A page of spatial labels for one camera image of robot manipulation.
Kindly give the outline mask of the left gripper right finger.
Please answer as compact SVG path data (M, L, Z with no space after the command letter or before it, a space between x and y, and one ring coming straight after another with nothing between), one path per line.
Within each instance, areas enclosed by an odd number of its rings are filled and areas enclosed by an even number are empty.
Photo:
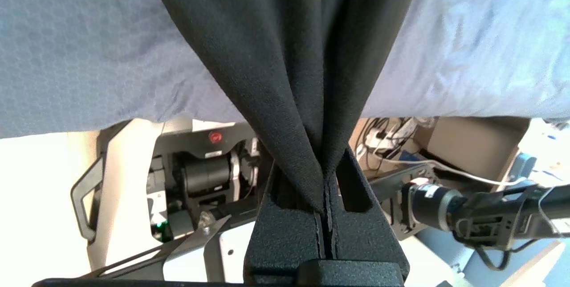
M403 285L409 263L350 148L326 182L325 194L326 283Z

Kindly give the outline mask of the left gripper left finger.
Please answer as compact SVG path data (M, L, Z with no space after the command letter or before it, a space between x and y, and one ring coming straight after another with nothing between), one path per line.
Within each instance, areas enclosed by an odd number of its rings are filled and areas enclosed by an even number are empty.
M248 285L295 285L298 267L322 258L320 214L272 163L244 257Z

